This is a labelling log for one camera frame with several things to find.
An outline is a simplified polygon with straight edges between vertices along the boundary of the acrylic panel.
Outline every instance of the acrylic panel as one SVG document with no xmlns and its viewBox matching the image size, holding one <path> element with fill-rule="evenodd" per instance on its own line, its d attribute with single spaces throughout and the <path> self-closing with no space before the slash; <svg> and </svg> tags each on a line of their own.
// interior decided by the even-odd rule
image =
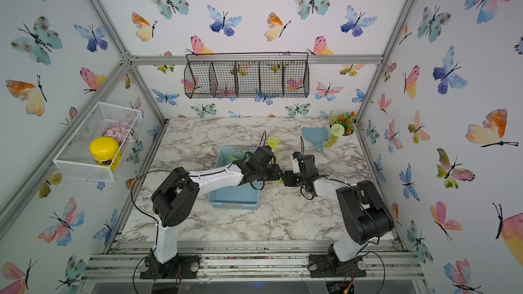
<svg viewBox="0 0 523 294">
<path fill-rule="evenodd" d="M 412 34 L 395 45 L 361 119 L 396 229 L 436 293 L 523 284 L 522 8 L 523 0 L 416 0 Z"/>
</svg>

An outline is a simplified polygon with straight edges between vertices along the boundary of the hanging wire basket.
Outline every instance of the hanging wire basket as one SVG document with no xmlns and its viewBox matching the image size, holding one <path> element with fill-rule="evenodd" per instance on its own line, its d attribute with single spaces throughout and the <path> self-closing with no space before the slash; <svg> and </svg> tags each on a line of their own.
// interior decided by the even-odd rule
<svg viewBox="0 0 523 294">
<path fill-rule="evenodd" d="M 192 98 L 304 98 L 308 53 L 189 54 L 185 94 Z"/>
</svg>

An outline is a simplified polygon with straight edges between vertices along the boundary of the marble table surface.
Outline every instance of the marble table surface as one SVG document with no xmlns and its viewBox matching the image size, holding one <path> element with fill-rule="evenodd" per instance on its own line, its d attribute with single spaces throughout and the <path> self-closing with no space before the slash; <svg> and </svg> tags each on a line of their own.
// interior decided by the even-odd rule
<svg viewBox="0 0 523 294">
<path fill-rule="evenodd" d="M 173 118 L 167 125 L 150 170 L 187 171 L 214 168 L 220 147 L 257 147 L 263 131 L 280 139 L 277 150 L 282 170 L 290 170 L 291 154 L 300 151 L 303 127 L 329 127 L 326 118 Z M 370 179 L 356 134 L 342 145 L 316 152 L 305 141 L 305 154 L 314 154 L 320 173 L 354 184 Z M 167 177 L 166 172 L 147 175 L 136 204 L 152 214 L 151 195 Z M 179 241 L 276 241 L 337 240 L 345 226 L 338 204 L 325 199 L 312 201 L 298 187 L 266 183 L 259 195 L 258 210 L 216 209 L 208 194 L 194 203 L 189 217 L 180 225 Z M 133 208 L 121 241 L 154 241 L 155 223 Z"/>
</svg>

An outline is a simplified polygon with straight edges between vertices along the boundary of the black cable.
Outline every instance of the black cable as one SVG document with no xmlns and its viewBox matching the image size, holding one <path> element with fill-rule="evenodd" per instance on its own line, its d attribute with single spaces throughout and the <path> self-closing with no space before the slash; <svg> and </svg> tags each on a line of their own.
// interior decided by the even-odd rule
<svg viewBox="0 0 523 294">
<path fill-rule="evenodd" d="M 374 251 L 369 251 L 369 252 L 363 254 L 362 256 L 366 256 L 369 253 L 376 254 L 378 256 L 378 258 L 380 258 L 381 264 L 383 266 L 383 280 L 381 281 L 380 289 L 378 289 L 378 291 L 376 292 L 376 294 L 378 294 L 381 291 L 381 289 L 383 288 L 383 284 L 385 284 L 385 264 L 383 263 L 383 260 L 381 259 L 380 255 L 378 253 L 374 252 Z"/>
</svg>

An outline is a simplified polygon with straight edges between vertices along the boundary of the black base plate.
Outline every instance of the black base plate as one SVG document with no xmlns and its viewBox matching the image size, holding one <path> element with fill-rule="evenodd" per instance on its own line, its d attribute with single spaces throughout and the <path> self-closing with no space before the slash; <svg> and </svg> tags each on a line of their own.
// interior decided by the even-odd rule
<svg viewBox="0 0 523 294">
<path fill-rule="evenodd" d="M 316 264 L 316 270 L 310 270 L 311 278 L 344 277 L 347 272 L 350 276 L 351 271 L 354 277 L 366 277 L 367 272 L 358 268 L 358 261 L 362 260 L 363 258 L 359 256 L 350 261 L 347 261 L 343 264 L 343 270 L 347 271 L 345 271 L 343 275 L 335 275 L 330 271 L 331 267 L 327 260 L 326 254 L 311 254 L 309 255 L 309 265 Z"/>
</svg>

